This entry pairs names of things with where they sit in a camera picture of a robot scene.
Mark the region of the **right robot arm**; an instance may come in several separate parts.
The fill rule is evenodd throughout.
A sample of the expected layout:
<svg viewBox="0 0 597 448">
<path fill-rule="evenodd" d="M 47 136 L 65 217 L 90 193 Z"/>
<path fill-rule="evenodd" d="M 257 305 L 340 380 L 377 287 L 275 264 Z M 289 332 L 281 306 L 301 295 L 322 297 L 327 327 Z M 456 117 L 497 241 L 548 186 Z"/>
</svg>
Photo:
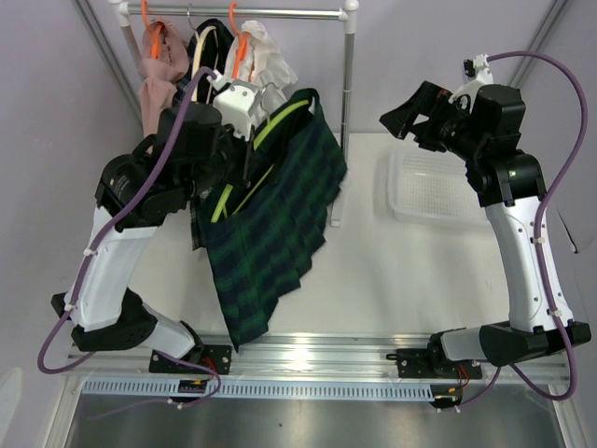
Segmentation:
<svg viewBox="0 0 597 448">
<path fill-rule="evenodd" d="M 554 271 L 547 224 L 536 217 L 547 189 L 538 160 L 518 147 L 526 111 L 519 90 L 487 84 L 456 99 L 425 81 L 403 105 L 381 115 L 395 138 L 413 134 L 426 150 L 450 153 L 465 164 L 468 184 L 489 219 L 507 280 L 508 319 L 430 337 L 425 363 L 447 376 L 461 360 L 504 367 L 588 343 Z"/>
</svg>

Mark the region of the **white ruffled skirt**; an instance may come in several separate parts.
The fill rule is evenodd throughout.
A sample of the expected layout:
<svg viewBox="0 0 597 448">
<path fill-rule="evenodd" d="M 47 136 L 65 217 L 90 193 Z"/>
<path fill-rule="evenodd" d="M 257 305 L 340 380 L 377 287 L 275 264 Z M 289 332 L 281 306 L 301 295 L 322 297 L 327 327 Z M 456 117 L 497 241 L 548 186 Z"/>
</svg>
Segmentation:
<svg viewBox="0 0 597 448">
<path fill-rule="evenodd" d="M 294 85 L 298 77 L 286 62 L 279 46 L 259 21 L 245 21 L 241 32 L 248 33 L 248 51 L 237 79 L 264 88 L 262 105 L 273 111 L 286 102 L 284 89 Z M 232 77 L 238 38 L 233 40 L 226 60 L 224 76 Z"/>
</svg>

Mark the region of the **orange plastic hanger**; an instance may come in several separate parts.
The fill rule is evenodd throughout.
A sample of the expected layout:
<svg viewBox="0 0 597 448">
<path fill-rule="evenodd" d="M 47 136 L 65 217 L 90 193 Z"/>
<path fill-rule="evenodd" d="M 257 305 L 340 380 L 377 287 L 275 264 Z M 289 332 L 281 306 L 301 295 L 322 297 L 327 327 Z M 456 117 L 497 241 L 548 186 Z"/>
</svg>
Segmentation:
<svg viewBox="0 0 597 448">
<path fill-rule="evenodd" d="M 235 52 L 235 59 L 234 59 L 234 64 L 233 64 L 233 68 L 232 68 L 232 77 L 234 79 L 237 79 L 239 77 L 241 64 L 245 60 L 245 57 L 246 57 L 246 54 L 248 51 L 248 33 L 241 32 L 236 27 L 236 24 L 235 24 L 234 10 L 235 10 L 236 6 L 237 6 L 237 3 L 234 1 L 232 1 L 229 4 L 229 23 L 230 23 L 232 32 L 238 38 L 238 48 L 236 49 L 236 52 Z"/>
</svg>

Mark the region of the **green plaid skirt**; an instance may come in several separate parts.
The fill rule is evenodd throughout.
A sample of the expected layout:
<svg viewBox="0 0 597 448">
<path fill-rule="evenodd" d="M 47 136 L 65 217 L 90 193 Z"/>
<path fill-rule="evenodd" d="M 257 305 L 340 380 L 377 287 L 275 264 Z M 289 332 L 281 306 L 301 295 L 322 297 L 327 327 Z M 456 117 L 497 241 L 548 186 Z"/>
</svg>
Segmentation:
<svg viewBox="0 0 597 448">
<path fill-rule="evenodd" d="M 328 207 L 347 163 L 319 103 L 289 141 L 275 177 L 240 212 L 211 223 L 219 191 L 201 203 L 199 224 L 216 295 L 233 347 L 269 330 L 279 299 L 301 286 L 325 244 Z"/>
</svg>

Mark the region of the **green plastic hanger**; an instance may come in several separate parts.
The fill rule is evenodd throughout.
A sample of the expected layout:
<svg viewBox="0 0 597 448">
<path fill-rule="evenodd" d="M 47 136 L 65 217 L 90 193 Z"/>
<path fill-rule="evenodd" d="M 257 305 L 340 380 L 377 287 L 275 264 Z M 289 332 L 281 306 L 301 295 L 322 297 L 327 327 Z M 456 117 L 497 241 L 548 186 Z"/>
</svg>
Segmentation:
<svg viewBox="0 0 597 448">
<path fill-rule="evenodd" d="M 319 103 L 319 92 L 312 88 L 295 91 L 291 97 L 270 111 L 255 131 L 248 162 L 248 187 L 229 182 L 219 191 L 210 222 L 221 222 L 246 207 L 253 196 L 275 177 L 285 158 L 288 141 L 312 119 Z"/>
</svg>

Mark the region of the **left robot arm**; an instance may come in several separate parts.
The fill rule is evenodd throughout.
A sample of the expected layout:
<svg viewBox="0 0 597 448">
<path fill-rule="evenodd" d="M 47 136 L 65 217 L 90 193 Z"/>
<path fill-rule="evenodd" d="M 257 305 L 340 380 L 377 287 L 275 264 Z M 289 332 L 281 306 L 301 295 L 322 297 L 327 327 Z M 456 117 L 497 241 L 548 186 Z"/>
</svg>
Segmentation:
<svg viewBox="0 0 597 448">
<path fill-rule="evenodd" d="M 129 283 L 148 242 L 170 214 L 224 180 L 245 177 L 252 120 L 229 105 L 193 103 L 160 115 L 156 133 L 104 168 L 82 279 L 52 299 L 72 321 L 82 352 L 145 346 L 169 355 L 181 372 L 202 362 L 201 339 L 186 324 L 145 303 Z"/>
</svg>

